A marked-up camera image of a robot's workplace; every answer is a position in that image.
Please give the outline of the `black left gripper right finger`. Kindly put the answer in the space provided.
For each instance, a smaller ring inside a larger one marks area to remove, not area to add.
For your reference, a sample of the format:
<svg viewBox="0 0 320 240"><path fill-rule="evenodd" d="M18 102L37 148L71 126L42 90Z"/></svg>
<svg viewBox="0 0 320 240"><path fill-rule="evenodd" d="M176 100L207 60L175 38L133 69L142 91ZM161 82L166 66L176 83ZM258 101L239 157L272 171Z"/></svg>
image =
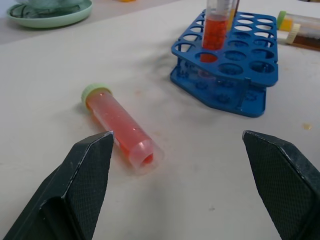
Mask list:
<svg viewBox="0 0 320 240"><path fill-rule="evenodd" d="M292 143L242 134L259 196L283 240L320 238L320 172Z"/></svg>

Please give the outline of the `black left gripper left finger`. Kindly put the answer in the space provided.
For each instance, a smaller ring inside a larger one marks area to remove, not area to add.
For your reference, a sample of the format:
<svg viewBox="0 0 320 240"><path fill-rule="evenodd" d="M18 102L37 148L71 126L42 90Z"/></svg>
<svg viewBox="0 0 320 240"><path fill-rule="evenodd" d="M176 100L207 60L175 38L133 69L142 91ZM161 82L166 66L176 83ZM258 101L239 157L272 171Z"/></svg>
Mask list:
<svg viewBox="0 0 320 240"><path fill-rule="evenodd" d="M113 145L111 131L75 143L4 239L91 240L107 190Z"/></svg>

